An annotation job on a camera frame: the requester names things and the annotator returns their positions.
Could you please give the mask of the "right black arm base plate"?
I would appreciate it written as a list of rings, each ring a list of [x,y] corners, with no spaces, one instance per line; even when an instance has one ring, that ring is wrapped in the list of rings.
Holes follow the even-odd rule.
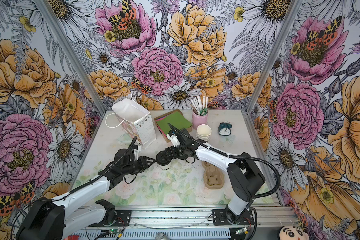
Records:
[[[228,208],[213,209],[212,221],[215,226],[252,226],[255,224],[254,214],[249,209],[244,209],[240,215],[235,215]]]

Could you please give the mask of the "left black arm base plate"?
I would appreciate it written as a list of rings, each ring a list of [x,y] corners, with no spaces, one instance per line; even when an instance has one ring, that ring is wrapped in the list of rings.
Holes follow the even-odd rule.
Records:
[[[128,227],[130,225],[131,210],[114,210],[107,212],[101,224],[106,227]]]

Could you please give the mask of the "single paper cup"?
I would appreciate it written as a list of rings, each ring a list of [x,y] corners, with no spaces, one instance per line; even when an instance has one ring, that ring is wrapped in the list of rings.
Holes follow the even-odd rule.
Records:
[[[162,170],[166,171],[166,170],[169,170],[169,169],[170,169],[171,163],[169,163],[169,164],[167,164],[167,165],[159,165],[159,167],[160,167]]]

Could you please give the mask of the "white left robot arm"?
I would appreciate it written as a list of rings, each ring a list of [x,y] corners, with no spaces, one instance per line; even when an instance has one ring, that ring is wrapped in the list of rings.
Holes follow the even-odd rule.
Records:
[[[98,176],[65,194],[36,200],[16,233],[17,240],[62,240],[92,224],[112,225],[118,220],[115,205],[98,200],[89,207],[84,204],[102,195],[126,175],[137,175],[155,163],[154,158],[136,157],[133,149],[121,149]]]

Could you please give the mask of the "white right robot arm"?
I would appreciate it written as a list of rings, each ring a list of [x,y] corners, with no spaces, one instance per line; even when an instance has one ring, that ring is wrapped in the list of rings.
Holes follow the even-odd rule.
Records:
[[[226,207],[227,221],[237,225],[249,211],[256,193],[266,182],[262,171],[247,153],[232,155],[203,140],[194,139],[187,130],[172,129],[167,134],[172,146],[156,155],[158,165],[167,166],[172,160],[193,158],[217,167],[227,173],[234,196]]]

